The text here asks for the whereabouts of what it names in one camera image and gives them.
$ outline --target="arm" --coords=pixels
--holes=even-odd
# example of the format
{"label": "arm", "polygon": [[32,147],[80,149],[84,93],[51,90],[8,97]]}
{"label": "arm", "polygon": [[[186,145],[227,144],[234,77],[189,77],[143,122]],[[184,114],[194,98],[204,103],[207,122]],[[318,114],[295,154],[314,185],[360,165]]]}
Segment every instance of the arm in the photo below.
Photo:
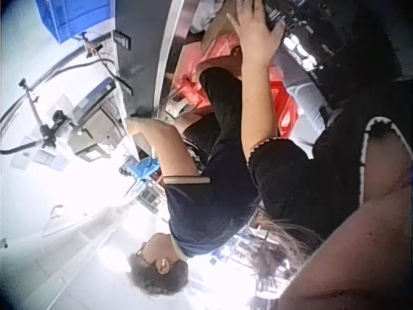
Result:
{"label": "arm", "polygon": [[268,66],[243,63],[243,113],[241,141],[245,158],[254,147],[277,136],[277,116],[270,90]]}
{"label": "arm", "polygon": [[164,177],[199,176],[181,136],[173,126],[156,119],[132,119],[126,121],[126,126],[129,134],[141,132],[155,148]]}
{"label": "arm", "polygon": [[[380,302],[380,296],[397,297],[403,291],[412,276],[411,169],[412,159],[395,135],[368,143],[364,182],[368,201],[297,274],[280,299],[286,309],[297,303],[301,303],[298,309],[308,309],[308,304],[303,306],[306,302],[318,303],[314,309],[335,309],[343,302],[351,303],[348,309],[361,309],[353,306],[360,299]],[[398,176],[406,171],[409,179],[394,182],[401,181]]]}
{"label": "arm", "polygon": [[254,147],[277,135],[277,118],[270,91],[268,70],[285,25],[279,23],[273,31],[265,24],[260,0],[238,1],[238,21],[228,16],[234,26],[243,50],[243,113],[241,141],[248,160]]}

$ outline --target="red cloth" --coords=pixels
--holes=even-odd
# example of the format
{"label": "red cloth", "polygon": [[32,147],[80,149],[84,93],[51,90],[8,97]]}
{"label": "red cloth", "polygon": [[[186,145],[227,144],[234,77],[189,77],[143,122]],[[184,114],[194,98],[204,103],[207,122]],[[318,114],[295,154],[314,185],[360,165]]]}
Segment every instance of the red cloth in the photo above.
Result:
{"label": "red cloth", "polygon": [[[199,43],[184,46],[174,76],[174,84],[196,108],[210,105],[207,95],[196,79],[197,64],[210,58],[230,55],[231,50],[237,46],[239,46],[239,39],[235,33],[217,38],[204,56],[201,55]],[[282,73],[276,67],[272,67],[269,74],[279,133],[280,136],[287,138],[298,119],[297,104],[288,95],[281,82]]]}

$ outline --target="person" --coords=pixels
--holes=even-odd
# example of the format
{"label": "person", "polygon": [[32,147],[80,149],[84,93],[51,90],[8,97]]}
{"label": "person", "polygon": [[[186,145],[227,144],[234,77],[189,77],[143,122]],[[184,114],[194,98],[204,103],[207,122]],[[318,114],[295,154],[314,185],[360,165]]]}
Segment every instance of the person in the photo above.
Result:
{"label": "person", "polygon": [[212,149],[201,174],[174,126],[156,119],[126,122],[130,134],[142,133],[157,152],[170,212],[170,234],[153,235],[129,258],[133,283],[148,295],[182,290],[188,282],[186,261],[222,246],[255,211],[257,190],[241,146],[241,82],[226,70],[236,75],[240,63],[235,62],[226,56],[197,68],[219,125],[215,141],[204,139],[206,151]]}
{"label": "person", "polygon": [[276,138],[267,70],[284,25],[268,30],[261,1],[238,0],[228,18],[243,49],[241,140],[265,209],[326,240],[271,309],[411,309],[413,81],[350,96],[310,160]]}

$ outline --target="white trim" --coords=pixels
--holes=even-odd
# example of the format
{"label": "white trim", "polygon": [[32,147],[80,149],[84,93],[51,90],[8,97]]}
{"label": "white trim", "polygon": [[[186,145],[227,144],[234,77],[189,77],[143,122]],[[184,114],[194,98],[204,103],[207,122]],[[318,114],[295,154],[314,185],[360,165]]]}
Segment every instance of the white trim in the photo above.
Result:
{"label": "white trim", "polygon": [[207,176],[164,176],[164,184],[210,184]]}
{"label": "white trim", "polygon": [[390,128],[394,131],[396,136],[400,139],[402,142],[403,146],[406,148],[408,154],[410,155],[410,158],[413,161],[413,152],[410,147],[410,145],[407,143],[405,137],[401,133],[401,131],[398,129],[398,127],[392,122],[391,119],[386,118],[384,116],[376,116],[372,118],[368,123],[365,128],[365,133],[364,133],[364,139],[363,139],[363,145],[361,148],[361,155],[360,155],[360,190],[359,190],[359,207],[363,204],[364,200],[364,182],[365,182],[365,167],[364,165],[366,164],[366,156],[367,156],[367,145],[368,145],[368,139],[369,139],[369,133],[371,131],[371,128],[373,125],[376,123],[385,123],[385,124],[390,124]]}

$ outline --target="fingers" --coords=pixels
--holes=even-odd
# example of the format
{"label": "fingers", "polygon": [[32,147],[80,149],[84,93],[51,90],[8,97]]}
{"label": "fingers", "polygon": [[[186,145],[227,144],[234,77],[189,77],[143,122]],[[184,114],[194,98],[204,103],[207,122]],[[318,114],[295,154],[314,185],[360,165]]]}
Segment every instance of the fingers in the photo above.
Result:
{"label": "fingers", "polygon": [[254,17],[264,19],[264,4],[263,0],[254,0]]}
{"label": "fingers", "polygon": [[274,39],[276,39],[278,41],[281,41],[281,38],[284,35],[284,30],[285,30],[285,22],[284,22],[284,20],[281,20],[277,23],[277,25],[271,31],[271,36]]}
{"label": "fingers", "polygon": [[239,16],[242,15],[244,10],[244,0],[237,0],[237,16],[239,19]]}
{"label": "fingers", "polygon": [[236,21],[236,19],[234,18],[234,16],[232,16],[231,14],[227,14],[227,18],[230,21],[231,25],[234,27],[235,32],[237,33],[237,35],[239,36],[239,23]]}
{"label": "fingers", "polygon": [[252,18],[253,16],[253,9],[252,9],[252,0],[241,0],[242,4],[242,11],[241,16],[238,16],[238,19],[245,17],[245,18]]}

